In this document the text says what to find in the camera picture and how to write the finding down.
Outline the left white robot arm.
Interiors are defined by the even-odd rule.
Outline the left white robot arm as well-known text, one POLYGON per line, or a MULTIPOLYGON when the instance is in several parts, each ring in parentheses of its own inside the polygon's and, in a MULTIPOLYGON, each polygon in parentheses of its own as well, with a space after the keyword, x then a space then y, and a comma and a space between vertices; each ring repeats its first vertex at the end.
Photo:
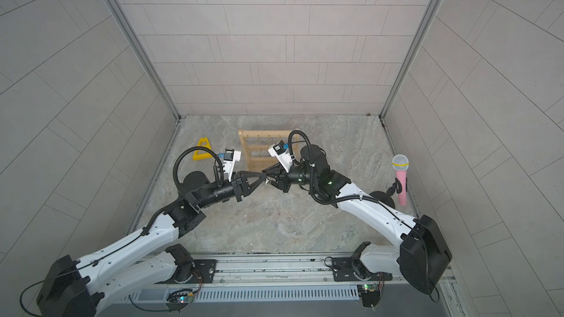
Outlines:
POLYGON ((266 179, 264 173, 236 172, 239 152, 216 154, 203 146, 184 151, 173 165, 178 197, 157 210, 148 223, 122 239, 81 258, 55 261, 39 287, 39 316, 96 316, 114 301, 153 285, 173 280, 198 287, 204 277, 192 255, 177 241, 204 221, 203 208, 234 198, 241 201, 266 179), (184 158, 203 151, 214 159, 214 180, 199 171, 179 179, 184 158))

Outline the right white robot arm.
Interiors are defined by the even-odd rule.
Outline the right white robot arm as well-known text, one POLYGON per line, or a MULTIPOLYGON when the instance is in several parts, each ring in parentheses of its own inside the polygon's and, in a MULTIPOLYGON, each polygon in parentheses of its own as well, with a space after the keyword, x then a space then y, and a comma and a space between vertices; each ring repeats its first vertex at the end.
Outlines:
POLYGON ((436 222, 396 210, 390 192, 364 192, 348 177, 330 168, 326 153, 299 130, 268 149, 278 163, 264 170, 272 185, 288 192, 299 185, 314 202, 354 215, 377 230, 394 247, 384 253, 362 243, 350 258, 350 270, 361 281, 383 280, 398 274, 417 291, 433 296, 452 261, 452 253, 436 222))

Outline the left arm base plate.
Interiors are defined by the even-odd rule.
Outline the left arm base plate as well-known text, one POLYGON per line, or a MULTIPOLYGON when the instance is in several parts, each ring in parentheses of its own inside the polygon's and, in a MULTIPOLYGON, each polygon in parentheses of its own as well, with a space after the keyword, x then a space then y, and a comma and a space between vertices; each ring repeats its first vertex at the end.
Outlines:
POLYGON ((195 260, 190 268, 180 268, 173 277, 165 282, 167 284, 211 284, 217 269, 217 260, 195 260))

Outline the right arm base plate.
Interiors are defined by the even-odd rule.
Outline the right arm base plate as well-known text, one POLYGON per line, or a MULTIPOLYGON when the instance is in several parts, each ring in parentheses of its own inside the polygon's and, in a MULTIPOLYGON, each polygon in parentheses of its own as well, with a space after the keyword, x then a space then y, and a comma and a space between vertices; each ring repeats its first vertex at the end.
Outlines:
POLYGON ((324 265, 333 273, 336 282, 387 282, 393 279, 389 273, 370 272, 358 259, 328 256, 324 265))

